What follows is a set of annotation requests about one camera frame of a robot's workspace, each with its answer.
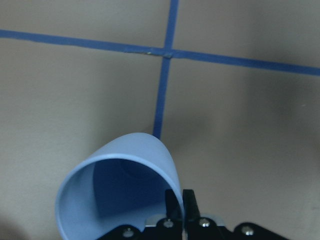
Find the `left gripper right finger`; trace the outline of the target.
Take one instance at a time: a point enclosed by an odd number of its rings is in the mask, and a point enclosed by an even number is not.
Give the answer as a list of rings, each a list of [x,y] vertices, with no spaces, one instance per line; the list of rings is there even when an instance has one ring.
[[[192,189],[184,189],[182,191],[184,221],[194,222],[201,217],[195,192]]]

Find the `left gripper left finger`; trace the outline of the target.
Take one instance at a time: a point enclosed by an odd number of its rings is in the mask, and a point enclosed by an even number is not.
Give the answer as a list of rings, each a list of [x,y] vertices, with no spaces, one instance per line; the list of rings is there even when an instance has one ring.
[[[178,201],[172,189],[166,189],[164,192],[166,218],[168,220],[182,221],[184,216],[183,205]]]

